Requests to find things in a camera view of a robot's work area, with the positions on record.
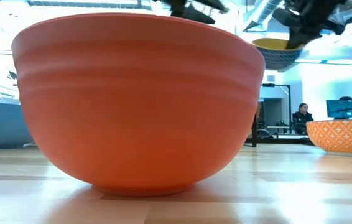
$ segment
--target bowl rim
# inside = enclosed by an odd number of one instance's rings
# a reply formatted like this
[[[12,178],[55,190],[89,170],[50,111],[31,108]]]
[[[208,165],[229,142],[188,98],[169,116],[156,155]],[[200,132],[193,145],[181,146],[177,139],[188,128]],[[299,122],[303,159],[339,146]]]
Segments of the bowl rim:
[[[260,46],[260,45],[257,45],[255,43],[255,41],[257,40],[284,40],[284,39],[277,39],[277,38],[269,38],[269,37],[264,37],[264,38],[259,38],[259,39],[256,39],[254,41],[252,41],[252,44],[255,46],[255,47],[259,47],[259,48],[262,48],[262,49],[266,49],[266,50],[276,50],[276,51],[283,51],[283,52],[296,52],[296,51],[299,51],[299,50],[302,50],[305,46],[302,44],[300,45],[298,48],[296,49],[272,49],[270,47],[263,47],[263,46]]]
[[[143,13],[128,13],[128,12],[99,12],[99,13],[83,13],[83,14],[75,14],[75,15],[69,15],[69,16],[60,16],[60,17],[56,17],[56,18],[52,18],[52,19],[46,19],[44,21],[39,21],[36,22],[22,30],[20,30],[20,32],[17,33],[17,35],[14,37],[14,39],[17,38],[17,36],[31,28],[34,28],[36,26],[40,26],[42,24],[47,24],[47,23],[51,23],[51,22],[57,22],[57,21],[62,21],[62,20],[67,20],[67,19],[73,19],[73,18],[81,18],[81,17],[138,17],[138,18],[150,18],[150,19],[154,19],[154,18],[158,18],[160,17],[161,19],[165,19],[168,21],[179,21],[179,22],[184,22],[193,26],[198,26],[198,27],[204,27],[207,29],[211,29],[213,31],[216,32],[220,32],[222,34],[226,34],[229,37],[238,39],[238,40],[243,40],[242,38],[240,38],[239,36],[237,36],[236,34],[232,34],[230,32],[227,32],[223,29],[217,28],[217,27],[213,27],[210,26],[208,24],[204,24],[202,22],[197,22],[197,21],[192,21],[190,19],[184,19],[184,18],[179,18],[179,17],[173,17],[173,16],[162,16],[162,15],[155,15],[155,14],[143,14]]]
[[[336,123],[342,123],[342,122],[344,122],[344,121],[350,121],[350,122],[352,122],[352,119],[307,121],[306,124],[313,124],[313,123],[320,123],[320,122],[327,122],[327,123],[336,122]]]

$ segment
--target pipe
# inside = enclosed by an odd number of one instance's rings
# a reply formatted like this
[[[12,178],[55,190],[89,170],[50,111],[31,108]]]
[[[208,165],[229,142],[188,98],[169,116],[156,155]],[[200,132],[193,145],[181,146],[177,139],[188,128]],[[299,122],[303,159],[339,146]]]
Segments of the pipe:
[[[258,0],[248,20],[244,31],[262,24],[277,9],[282,0]]]
[[[288,91],[287,90],[285,90],[282,86],[279,86],[279,88],[286,94],[286,95],[288,95],[289,96],[289,93],[288,93]]]

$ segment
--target ceiling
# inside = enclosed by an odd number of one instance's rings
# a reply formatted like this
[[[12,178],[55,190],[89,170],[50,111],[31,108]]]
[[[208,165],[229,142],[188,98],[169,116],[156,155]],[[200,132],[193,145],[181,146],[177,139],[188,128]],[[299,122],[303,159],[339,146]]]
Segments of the ceiling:
[[[254,9],[256,0],[221,0],[226,7],[234,11],[240,12],[241,16],[245,12]],[[51,17],[65,16],[67,14],[79,14],[89,12],[111,12],[115,9],[122,12],[141,12],[145,11],[161,11],[169,13],[169,6],[161,2],[153,2],[150,0],[0,0],[0,32],[4,30],[10,32],[3,39],[11,41],[11,36],[16,35],[21,29]],[[336,18],[352,14],[352,0],[344,6],[340,6],[336,13]],[[223,24],[227,24],[227,20],[232,20],[232,17],[227,17]],[[244,20],[236,16],[234,23],[241,26]],[[288,28],[281,25],[274,19],[269,19],[266,26],[262,27],[260,32],[264,33],[288,33]],[[352,26],[349,27],[349,32],[346,37],[328,37],[332,42],[337,42],[338,45],[352,45]]]

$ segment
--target wooden table surface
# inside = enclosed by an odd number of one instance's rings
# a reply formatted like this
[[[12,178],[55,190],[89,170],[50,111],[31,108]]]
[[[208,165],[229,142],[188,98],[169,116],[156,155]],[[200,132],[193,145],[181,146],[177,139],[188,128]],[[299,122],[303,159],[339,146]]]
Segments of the wooden table surface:
[[[352,157],[244,147],[221,172],[160,198],[105,195],[37,149],[0,150],[0,224],[352,224]]]

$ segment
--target bowl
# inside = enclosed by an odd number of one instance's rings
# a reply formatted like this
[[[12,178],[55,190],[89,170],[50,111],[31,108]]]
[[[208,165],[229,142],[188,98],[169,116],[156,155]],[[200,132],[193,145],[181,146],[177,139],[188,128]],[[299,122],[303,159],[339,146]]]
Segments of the bowl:
[[[252,44],[262,53],[266,69],[282,70],[291,66],[302,53],[303,45],[296,49],[286,49],[288,40],[262,38]]]
[[[175,194],[228,164],[264,74],[261,54],[233,34],[143,14],[40,22],[12,52],[38,147],[65,173],[125,196]]]
[[[21,105],[0,103],[0,149],[22,148],[32,141]]]
[[[311,121],[306,126],[317,147],[329,154],[352,156],[352,120]]]

